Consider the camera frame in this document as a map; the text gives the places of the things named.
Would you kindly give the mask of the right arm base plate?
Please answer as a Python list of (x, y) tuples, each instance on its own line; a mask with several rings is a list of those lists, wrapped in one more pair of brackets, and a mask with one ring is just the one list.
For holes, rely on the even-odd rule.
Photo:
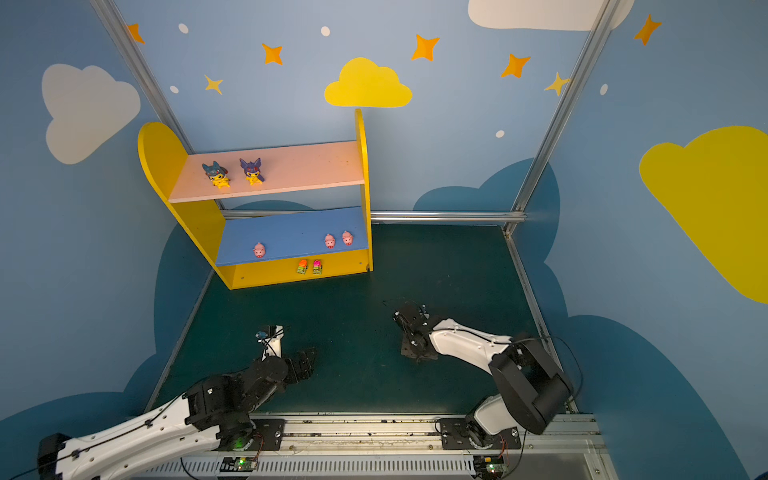
[(436, 422), (444, 450), (520, 450), (522, 437), (517, 427), (491, 434), (475, 420), (440, 418)]

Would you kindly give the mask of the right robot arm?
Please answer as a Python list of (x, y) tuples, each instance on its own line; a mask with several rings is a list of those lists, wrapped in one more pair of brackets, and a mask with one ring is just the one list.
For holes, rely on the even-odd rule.
[(416, 361), (450, 356), (489, 374), (498, 393), (465, 417), (471, 443), (488, 448), (513, 428), (541, 434), (577, 389), (538, 337), (494, 335), (429, 314), (407, 303), (393, 313), (402, 331), (401, 354)]

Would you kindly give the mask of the purple creature toy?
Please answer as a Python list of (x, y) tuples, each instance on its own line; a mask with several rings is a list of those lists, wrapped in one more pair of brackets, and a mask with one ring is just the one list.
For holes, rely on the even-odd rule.
[(243, 169), (246, 180), (251, 186), (262, 184), (265, 181), (265, 178), (261, 173), (261, 158), (257, 158), (254, 161), (246, 161), (245, 159), (240, 158), (239, 163)]

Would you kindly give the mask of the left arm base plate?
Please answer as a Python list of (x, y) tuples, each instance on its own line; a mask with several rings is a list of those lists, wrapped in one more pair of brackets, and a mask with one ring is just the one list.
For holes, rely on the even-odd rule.
[(233, 444), (233, 451), (278, 451), (281, 447), (286, 421), (283, 418), (255, 418), (251, 427)]

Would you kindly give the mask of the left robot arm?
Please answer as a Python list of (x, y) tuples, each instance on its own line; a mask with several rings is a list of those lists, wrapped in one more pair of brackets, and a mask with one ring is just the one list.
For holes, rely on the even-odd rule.
[(234, 373), (207, 377), (162, 406), (82, 437), (40, 441), (41, 479), (128, 479), (190, 454), (243, 449), (254, 437), (251, 414), (291, 384), (311, 377), (317, 351), (267, 355)]

